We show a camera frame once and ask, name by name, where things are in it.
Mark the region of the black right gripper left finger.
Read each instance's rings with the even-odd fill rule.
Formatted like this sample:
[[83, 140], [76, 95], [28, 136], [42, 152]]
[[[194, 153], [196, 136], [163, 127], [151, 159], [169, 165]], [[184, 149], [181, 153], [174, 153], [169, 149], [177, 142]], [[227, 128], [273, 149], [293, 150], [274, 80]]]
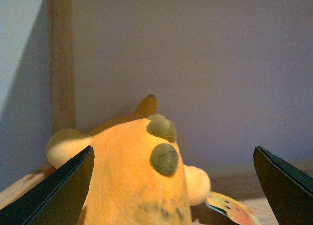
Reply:
[[54, 173], [0, 211], [2, 225], [75, 225], [81, 214], [94, 166], [86, 147]]

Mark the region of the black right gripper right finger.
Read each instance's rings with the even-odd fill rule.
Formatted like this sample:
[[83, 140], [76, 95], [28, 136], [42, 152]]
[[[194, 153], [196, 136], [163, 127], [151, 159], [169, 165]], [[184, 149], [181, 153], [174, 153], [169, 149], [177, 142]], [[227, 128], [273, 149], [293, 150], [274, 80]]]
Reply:
[[257, 146], [254, 167], [280, 225], [313, 223], [313, 178], [267, 149]]

